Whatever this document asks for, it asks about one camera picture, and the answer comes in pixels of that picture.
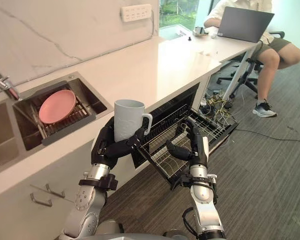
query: power strip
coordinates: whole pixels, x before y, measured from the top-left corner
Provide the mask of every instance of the power strip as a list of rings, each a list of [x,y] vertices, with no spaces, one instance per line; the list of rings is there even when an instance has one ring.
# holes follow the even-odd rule
[[[122,21],[125,23],[151,18],[151,4],[140,4],[121,7]]]

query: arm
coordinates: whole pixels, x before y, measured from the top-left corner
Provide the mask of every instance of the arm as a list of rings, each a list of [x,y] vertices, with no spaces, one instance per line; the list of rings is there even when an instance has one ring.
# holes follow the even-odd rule
[[[221,19],[225,11],[227,3],[225,0],[221,0],[217,3],[217,5],[212,9],[212,11],[209,13],[209,15],[206,17],[206,20],[204,22],[204,27],[220,27]]]
[[[138,129],[129,139],[115,142],[114,118],[100,130],[91,151],[91,169],[79,182],[74,206],[68,215],[59,240],[76,240],[93,236],[99,215],[107,200],[107,191],[116,190],[118,181],[110,169],[118,158],[130,154],[140,144],[145,129]]]
[[[196,127],[193,119],[187,122],[192,151],[166,142],[169,153],[175,158],[189,161],[189,173],[181,176],[181,185],[190,188],[196,231],[199,240],[226,239],[224,227],[215,208],[217,203],[217,176],[208,174],[209,143]]]
[[[210,28],[210,27],[220,27],[221,19],[219,18],[209,18],[204,22],[204,27],[205,28]]]

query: ceramic mug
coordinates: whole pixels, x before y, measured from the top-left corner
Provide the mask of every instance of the ceramic mug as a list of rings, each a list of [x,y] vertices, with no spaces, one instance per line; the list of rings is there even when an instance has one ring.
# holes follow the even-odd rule
[[[142,102],[130,99],[121,99],[114,102],[114,141],[128,139],[142,126],[143,118],[149,119],[144,132],[148,135],[152,124],[152,115],[145,113]]]

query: dishwasher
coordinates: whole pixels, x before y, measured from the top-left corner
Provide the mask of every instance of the dishwasher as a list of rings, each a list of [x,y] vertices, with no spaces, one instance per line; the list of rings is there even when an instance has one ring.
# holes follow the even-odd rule
[[[192,104],[199,84],[189,88],[180,95],[167,101],[152,112],[152,127],[141,142],[138,151],[132,153],[134,166],[137,168],[143,162],[149,161],[164,177],[173,189],[188,162],[171,156],[166,147],[166,141],[191,150],[187,137],[186,119],[192,119],[202,136],[209,140],[209,154],[212,154],[238,126],[237,122],[225,125],[199,114]]]

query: man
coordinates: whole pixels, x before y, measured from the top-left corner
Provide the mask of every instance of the man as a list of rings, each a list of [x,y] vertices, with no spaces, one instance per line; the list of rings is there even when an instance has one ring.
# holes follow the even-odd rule
[[[235,7],[262,12],[271,12],[271,0],[221,0],[207,16],[204,26],[219,27],[225,7]],[[278,69],[284,69],[300,62],[300,49],[291,42],[273,37],[265,31],[260,39],[262,46],[257,47],[252,55],[253,60],[263,63],[258,77],[258,100],[253,113],[262,118],[276,117],[277,113],[271,110],[267,102],[271,84]]]

